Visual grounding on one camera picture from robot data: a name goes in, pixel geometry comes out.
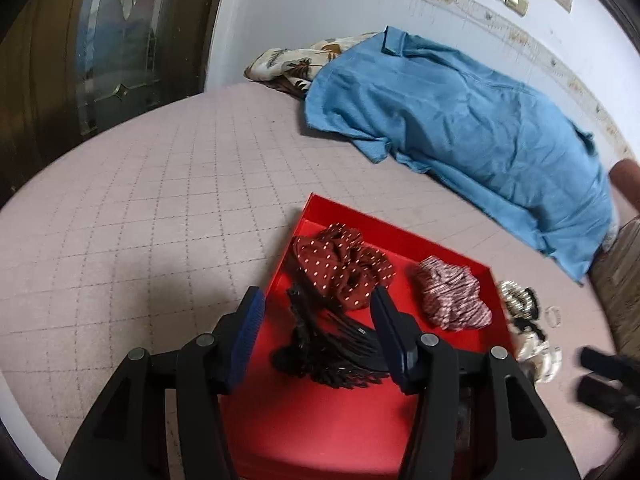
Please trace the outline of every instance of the polka dot scrunchie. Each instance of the polka dot scrunchie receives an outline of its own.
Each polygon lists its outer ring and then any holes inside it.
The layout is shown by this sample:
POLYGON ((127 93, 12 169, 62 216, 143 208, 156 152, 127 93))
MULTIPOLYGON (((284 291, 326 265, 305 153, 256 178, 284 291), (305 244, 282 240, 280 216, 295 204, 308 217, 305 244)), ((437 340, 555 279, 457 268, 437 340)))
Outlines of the polka dot scrunchie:
POLYGON ((389 286, 396 275, 384 253, 363 244, 362 234, 331 224, 314 238, 293 238, 291 252, 314 288, 345 310, 369 306, 373 288, 389 286))

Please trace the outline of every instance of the red box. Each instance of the red box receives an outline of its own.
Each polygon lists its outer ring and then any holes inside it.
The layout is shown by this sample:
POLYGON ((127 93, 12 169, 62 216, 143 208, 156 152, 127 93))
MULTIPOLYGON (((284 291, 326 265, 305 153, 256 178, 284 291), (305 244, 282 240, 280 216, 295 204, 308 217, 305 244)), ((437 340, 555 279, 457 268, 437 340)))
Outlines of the red box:
MULTIPOLYGON (((312 194, 293 236, 315 235, 342 222, 362 232, 366 244, 383 251, 396 267, 389 286, 398 310, 451 345, 487 351, 494 345, 513 352, 491 270, 438 244, 386 222, 312 194), (470 267, 480 282, 480 298, 494 318, 481 330, 448 332, 428 323, 419 309, 417 288, 407 270, 427 256, 470 267)), ((248 480, 395 479, 414 420, 417 397, 404 396, 391 379, 369 388, 334 390, 308 378, 292 378, 271 367, 270 354, 290 343, 294 321, 286 290, 291 278, 285 253, 266 291, 266 311, 247 375, 232 396, 222 399, 222 416, 238 474, 248 480)), ((373 326, 369 309, 354 318, 373 326)))

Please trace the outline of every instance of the blue cloth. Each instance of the blue cloth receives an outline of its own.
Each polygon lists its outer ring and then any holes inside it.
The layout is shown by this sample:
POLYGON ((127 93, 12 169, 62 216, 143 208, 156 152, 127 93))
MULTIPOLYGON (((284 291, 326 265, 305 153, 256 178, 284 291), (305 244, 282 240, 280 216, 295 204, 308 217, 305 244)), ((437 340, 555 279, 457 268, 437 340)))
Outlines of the blue cloth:
POLYGON ((391 153, 434 173, 574 280, 606 234, 609 180, 592 135, 454 48, 388 27, 320 70, 305 113, 373 162, 391 153))

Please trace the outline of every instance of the mattress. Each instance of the mattress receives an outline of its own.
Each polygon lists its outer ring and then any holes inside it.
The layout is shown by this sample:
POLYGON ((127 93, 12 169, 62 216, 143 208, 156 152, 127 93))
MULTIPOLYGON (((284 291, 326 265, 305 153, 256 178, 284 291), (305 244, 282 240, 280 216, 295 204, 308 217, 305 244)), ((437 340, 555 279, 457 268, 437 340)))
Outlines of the mattress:
MULTIPOLYGON (((578 286, 429 177, 304 126, 292 97, 245 83, 153 110, 62 156, 0 211, 0 369, 61 460, 127 351, 179 348, 264 286, 315 192, 430 238, 531 286, 562 347, 538 391, 585 473, 616 446, 574 402, 575 350, 613 352, 589 283, 578 286)), ((180 478, 175 402, 172 474, 180 478)))

